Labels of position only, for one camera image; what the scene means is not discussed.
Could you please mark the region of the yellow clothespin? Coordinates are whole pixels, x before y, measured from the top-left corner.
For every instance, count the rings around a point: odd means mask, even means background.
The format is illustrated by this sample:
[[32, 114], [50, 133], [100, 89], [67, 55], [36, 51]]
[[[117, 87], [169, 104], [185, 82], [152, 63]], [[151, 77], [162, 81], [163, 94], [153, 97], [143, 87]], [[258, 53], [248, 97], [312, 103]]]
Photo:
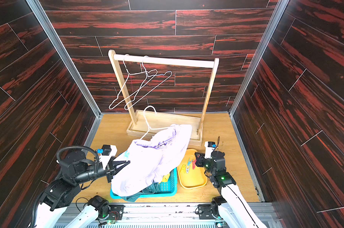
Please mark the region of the yellow clothespin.
[[186, 165], [185, 164], [182, 165], [182, 167], [180, 169], [180, 172], [181, 173], [186, 173]]

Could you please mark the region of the lilac shorts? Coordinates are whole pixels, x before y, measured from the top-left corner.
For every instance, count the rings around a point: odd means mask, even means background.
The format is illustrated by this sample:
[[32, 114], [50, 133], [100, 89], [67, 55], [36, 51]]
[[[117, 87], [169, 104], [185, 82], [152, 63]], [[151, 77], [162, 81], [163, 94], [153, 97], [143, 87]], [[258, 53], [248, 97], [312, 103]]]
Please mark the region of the lilac shorts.
[[129, 161], [113, 177], [111, 190], [119, 197], [137, 194], [175, 169], [185, 156], [190, 142], [190, 124], [172, 124], [156, 133], [151, 140], [133, 140], [115, 161]]

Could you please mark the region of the green shorts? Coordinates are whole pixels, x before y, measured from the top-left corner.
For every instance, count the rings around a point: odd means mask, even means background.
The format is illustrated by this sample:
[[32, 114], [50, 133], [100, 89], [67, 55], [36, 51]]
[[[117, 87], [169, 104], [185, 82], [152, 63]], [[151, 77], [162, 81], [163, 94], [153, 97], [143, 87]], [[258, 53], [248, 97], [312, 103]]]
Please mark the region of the green shorts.
[[121, 199], [127, 202], [135, 202], [138, 198], [144, 195], [153, 195], [159, 191], [159, 183], [153, 183], [150, 186], [146, 187], [145, 189], [141, 190], [140, 192], [131, 195], [131, 196], [123, 196]]

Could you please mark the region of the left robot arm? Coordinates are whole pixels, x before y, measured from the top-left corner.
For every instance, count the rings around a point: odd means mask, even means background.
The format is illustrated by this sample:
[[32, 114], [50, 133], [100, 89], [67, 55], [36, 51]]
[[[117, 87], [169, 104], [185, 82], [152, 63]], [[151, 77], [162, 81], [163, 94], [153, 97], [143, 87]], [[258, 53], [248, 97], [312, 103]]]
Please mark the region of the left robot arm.
[[104, 145], [99, 150], [78, 145], [59, 149], [56, 157], [61, 176], [35, 199], [29, 226], [54, 227], [73, 199], [85, 190], [85, 182], [93, 183], [102, 177], [111, 182], [114, 175], [130, 164], [129, 161], [116, 161], [113, 156], [116, 151], [113, 145]]

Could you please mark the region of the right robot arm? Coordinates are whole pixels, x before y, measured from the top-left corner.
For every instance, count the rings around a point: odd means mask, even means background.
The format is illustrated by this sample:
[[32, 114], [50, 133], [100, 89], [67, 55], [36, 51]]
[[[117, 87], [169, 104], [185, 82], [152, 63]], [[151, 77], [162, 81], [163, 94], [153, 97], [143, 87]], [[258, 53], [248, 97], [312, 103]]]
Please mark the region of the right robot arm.
[[230, 228], [265, 228], [266, 225], [250, 208], [236, 181], [227, 171], [224, 156], [220, 151], [213, 151], [210, 157], [195, 153], [196, 166], [205, 169], [205, 173], [209, 174], [208, 179], [220, 193], [212, 199], [212, 215], [224, 220]]

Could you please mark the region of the yellow plastic tray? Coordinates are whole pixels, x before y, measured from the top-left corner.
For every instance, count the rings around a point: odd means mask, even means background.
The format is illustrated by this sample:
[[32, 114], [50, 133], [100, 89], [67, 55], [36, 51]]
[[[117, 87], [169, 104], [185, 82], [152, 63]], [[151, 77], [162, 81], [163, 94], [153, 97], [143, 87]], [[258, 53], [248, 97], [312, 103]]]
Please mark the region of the yellow plastic tray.
[[197, 152], [194, 149], [187, 149], [184, 158], [182, 159], [181, 163], [177, 167], [178, 172], [178, 179], [180, 181], [180, 184], [182, 188], [184, 189], [196, 189], [203, 187], [207, 184], [208, 179], [205, 176], [204, 172], [205, 170], [201, 167], [197, 167], [193, 170], [192, 164], [190, 165], [190, 171], [188, 174], [181, 173], [180, 169], [183, 164], [187, 166], [188, 159], [195, 160], [195, 152]]

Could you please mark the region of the turquoise plastic basket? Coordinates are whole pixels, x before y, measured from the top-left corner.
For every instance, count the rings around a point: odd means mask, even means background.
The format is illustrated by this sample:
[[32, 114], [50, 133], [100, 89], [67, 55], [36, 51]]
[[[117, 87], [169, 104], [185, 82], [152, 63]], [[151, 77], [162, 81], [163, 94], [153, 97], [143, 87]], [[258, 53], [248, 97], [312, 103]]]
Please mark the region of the turquoise plastic basket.
[[[117, 175], [114, 175], [111, 183], [110, 196], [120, 199], [123, 196], [134, 195], [153, 183], [159, 183], [159, 191], [153, 195], [144, 195], [140, 198], [169, 197], [177, 192], [177, 175], [175, 168], [166, 168], [162, 164], [161, 152], [131, 152], [129, 159], [125, 159], [123, 153], [114, 161], [130, 161]], [[162, 177], [170, 174], [168, 182], [162, 182]]]

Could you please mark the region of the wooden clothes rack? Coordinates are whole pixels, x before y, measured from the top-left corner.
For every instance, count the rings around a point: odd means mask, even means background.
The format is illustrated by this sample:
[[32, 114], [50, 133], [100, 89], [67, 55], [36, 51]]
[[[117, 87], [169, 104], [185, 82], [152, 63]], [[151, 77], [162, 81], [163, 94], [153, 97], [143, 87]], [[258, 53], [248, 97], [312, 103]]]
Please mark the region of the wooden clothes rack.
[[[203, 60], [190, 60], [190, 59], [166, 59], [166, 58], [152, 58], [147, 56], [130, 56], [119, 55], [112, 49], [108, 51], [108, 57], [112, 64], [116, 79], [120, 86], [120, 92], [117, 94], [117, 98], [111, 102], [109, 109], [113, 110], [119, 103], [116, 103], [120, 94], [123, 95], [125, 102], [124, 109], [127, 110], [131, 117], [131, 122], [126, 129], [126, 133], [129, 136], [140, 137], [141, 139], [149, 139], [154, 136], [157, 132], [167, 129], [171, 124], [190, 124], [192, 126], [192, 133], [190, 136], [190, 145], [201, 146], [203, 144], [203, 123], [207, 112], [210, 96], [213, 88], [213, 84], [216, 78], [216, 73], [219, 65], [219, 59], [215, 58], [214, 61], [203, 61]], [[134, 106], [140, 101], [131, 99], [132, 96], [138, 94], [139, 89], [129, 94], [126, 82], [127, 78], [123, 77], [123, 73], [119, 62], [135, 62], [141, 64], [156, 64], [156, 65], [172, 65], [172, 66], [187, 66], [187, 67], [200, 67], [210, 68], [211, 75], [205, 97], [202, 115], [200, 118], [192, 116], [184, 116], [177, 114], [159, 113], [155, 110], [154, 106], [147, 106], [143, 110], [134, 110]]]

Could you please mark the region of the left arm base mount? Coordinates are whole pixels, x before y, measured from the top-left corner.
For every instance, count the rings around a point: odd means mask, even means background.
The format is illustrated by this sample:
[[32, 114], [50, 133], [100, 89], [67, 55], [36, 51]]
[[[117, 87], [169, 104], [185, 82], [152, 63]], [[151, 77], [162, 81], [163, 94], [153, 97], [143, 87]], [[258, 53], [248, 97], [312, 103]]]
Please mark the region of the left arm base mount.
[[119, 221], [122, 219], [124, 214], [125, 206], [122, 204], [109, 204], [108, 206], [98, 206], [95, 211], [98, 212], [96, 220], [106, 221], [113, 220]]

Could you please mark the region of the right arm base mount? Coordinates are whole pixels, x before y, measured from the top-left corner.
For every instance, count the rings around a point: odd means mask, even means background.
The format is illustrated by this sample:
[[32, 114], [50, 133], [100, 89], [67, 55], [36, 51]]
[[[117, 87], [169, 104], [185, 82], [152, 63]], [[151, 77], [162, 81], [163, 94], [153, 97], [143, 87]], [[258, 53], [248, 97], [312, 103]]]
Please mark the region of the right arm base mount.
[[195, 209], [195, 214], [198, 215], [199, 219], [227, 220], [233, 218], [233, 213], [227, 202], [221, 204], [199, 204]]

